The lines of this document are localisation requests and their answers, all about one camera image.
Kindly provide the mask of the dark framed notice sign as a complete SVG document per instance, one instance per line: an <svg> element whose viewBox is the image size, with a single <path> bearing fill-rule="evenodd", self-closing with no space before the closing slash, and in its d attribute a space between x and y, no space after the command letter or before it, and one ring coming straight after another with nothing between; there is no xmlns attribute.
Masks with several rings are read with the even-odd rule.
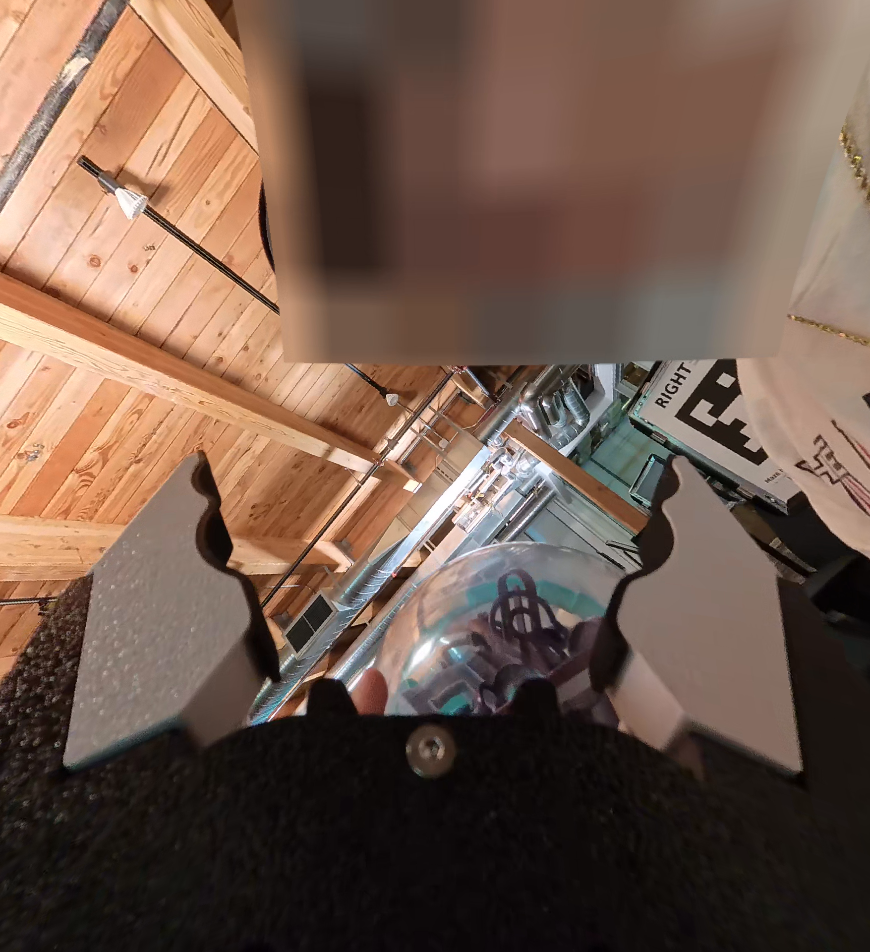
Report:
<svg viewBox="0 0 870 952"><path fill-rule="evenodd" d="M630 498L644 509L651 509L659 481L666 470L667 458L651 454L629 488Z"/></svg>

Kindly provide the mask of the person's white shirt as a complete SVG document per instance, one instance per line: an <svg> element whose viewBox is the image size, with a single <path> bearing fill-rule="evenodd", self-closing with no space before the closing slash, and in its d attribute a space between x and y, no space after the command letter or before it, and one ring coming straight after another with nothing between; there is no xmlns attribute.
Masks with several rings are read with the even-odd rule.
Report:
<svg viewBox="0 0 870 952"><path fill-rule="evenodd" d="M870 62L833 152L782 344L738 361L754 435L870 561Z"/></svg>

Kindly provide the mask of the person's left hand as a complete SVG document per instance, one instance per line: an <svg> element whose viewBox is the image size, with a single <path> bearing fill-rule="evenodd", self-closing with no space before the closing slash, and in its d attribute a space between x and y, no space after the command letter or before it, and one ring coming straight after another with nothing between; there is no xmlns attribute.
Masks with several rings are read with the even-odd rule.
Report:
<svg viewBox="0 0 870 952"><path fill-rule="evenodd" d="M377 669L370 667L365 670L349 695L360 716L377 717L384 714L388 687L383 675Z"/></svg>

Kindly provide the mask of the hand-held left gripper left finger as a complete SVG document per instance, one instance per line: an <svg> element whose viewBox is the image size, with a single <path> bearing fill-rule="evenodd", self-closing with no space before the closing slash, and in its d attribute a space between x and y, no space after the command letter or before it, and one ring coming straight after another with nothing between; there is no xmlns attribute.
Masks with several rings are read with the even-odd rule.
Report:
<svg viewBox="0 0 870 952"><path fill-rule="evenodd" d="M200 747L241 729L278 649L202 451L187 456L92 569L65 768L166 732Z"/></svg>

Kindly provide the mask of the black ceiling light track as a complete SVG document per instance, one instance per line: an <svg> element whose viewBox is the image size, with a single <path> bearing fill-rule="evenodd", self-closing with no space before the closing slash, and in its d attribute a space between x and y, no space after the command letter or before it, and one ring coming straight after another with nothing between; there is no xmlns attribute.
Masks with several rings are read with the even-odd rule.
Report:
<svg viewBox="0 0 870 952"><path fill-rule="evenodd" d="M96 183L99 185L99 187L102 189L104 193L111 195L113 197L113 195L111 194L110 188L108 187L109 180L116 181L118 183L117 179L113 175L107 173L104 169L99 167L96 163L94 163L91 159L89 159L84 154L80 154L79 157L76 159L75 163L79 168L81 168L86 173L88 173L96 181ZM253 285L251 285L249 281L247 281L246 279L238 275L236 271L234 271L227 264L225 264L222 259L212 254L202 244L197 242L195 239L193 239L191 236L189 236L185 232L181 231L176 225L172 224L168 219L166 219L163 215L157 212L156 209L151 206L149 200L148 200L148 208L144 211L143 215L141 215L140 217L142 216L145 217L147 220L150 220L150 222L152 222L153 224L157 225L164 232L167 232L167 234L173 237L176 241L178 241L179 244L182 244L183 246L185 246L191 253L196 254L196 256L200 258L203 262L210 265L217 272L219 272L228 280L230 280L241 291L249 294L255 301L262 303L268 310L270 310L275 315L277 316L282 315L281 309L275 301L271 300L263 292L261 292L260 290L255 288ZM265 203L264 187L262 184L260 186L259 202L258 202L258 225L259 225L260 234L261 234L262 250L264 253L264 257L268 265L270 266L270 270L272 270L274 260L272 255L272 248L269 243L269 238L267 237L267 231L265 229L265 226L268 226L268 217L267 217L267 208ZM373 377L371 377L369 374L362 371L361 369L359 369L356 365L352 363L346 363L345 367L351 372L353 372L366 385L368 385L373 390L375 390L381 396L381 399L383 400L382 394L388 388L383 387Z"/></svg>

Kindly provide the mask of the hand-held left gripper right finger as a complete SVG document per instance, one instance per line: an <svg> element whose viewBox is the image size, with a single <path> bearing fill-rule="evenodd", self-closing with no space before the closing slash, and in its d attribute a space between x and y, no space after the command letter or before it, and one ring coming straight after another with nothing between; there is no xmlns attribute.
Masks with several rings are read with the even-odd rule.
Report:
<svg viewBox="0 0 870 952"><path fill-rule="evenodd" d="M597 632L593 689L657 750L698 733L800 773L779 577L684 457L667 463L638 548Z"/></svg>

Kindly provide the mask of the dark air vent grille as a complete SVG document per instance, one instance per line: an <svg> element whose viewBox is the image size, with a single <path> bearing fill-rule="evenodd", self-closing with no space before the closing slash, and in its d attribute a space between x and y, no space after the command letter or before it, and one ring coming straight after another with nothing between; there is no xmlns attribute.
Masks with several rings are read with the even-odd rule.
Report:
<svg viewBox="0 0 870 952"><path fill-rule="evenodd" d="M299 656L304 653L310 642L336 614L332 601L322 593L314 595L284 632L286 643L293 654Z"/></svg>

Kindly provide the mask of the clear plastic maze ball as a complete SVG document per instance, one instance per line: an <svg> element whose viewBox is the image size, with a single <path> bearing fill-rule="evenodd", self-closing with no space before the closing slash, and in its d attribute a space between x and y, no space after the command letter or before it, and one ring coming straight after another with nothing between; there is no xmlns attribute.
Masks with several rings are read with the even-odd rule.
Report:
<svg viewBox="0 0 870 952"><path fill-rule="evenodd" d="M624 571L597 553L536 541L459 556L399 608L373 668L388 716L495 716L519 688L553 684L568 716L616 728L591 684L599 627Z"/></svg>

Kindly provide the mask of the person's dark pants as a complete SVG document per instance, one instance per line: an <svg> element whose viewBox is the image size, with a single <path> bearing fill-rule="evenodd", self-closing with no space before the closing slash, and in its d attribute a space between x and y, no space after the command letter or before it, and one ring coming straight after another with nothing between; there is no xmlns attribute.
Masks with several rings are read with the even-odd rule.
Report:
<svg viewBox="0 0 870 952"><path fill-rule="evenodd" d="M870 560L835 536L803 498L787 513L744 498L726 506L779 574L801 585L870 685Z"/></svg>

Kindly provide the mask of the round metal duct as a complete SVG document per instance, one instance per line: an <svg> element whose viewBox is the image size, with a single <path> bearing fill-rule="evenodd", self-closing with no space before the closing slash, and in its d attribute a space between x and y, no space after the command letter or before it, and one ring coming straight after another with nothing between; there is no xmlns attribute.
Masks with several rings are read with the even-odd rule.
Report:
<svg viewBox="0 0 870 952"><path fill-rule="evenodd" d="M422 488L393 521L385 537L322 593L337 614L299 656L289 649L280 680L266 683L248 723L272 720L316 674L323 661L352 683L368 666L397 606L420 582L456 554L496 541L514 541L558 492L553 470L509 433L519 424L547 449L569 459L595 415L581 381L594 397L609 397L591 364L517 370L471 427L457 435Z"/></svg>

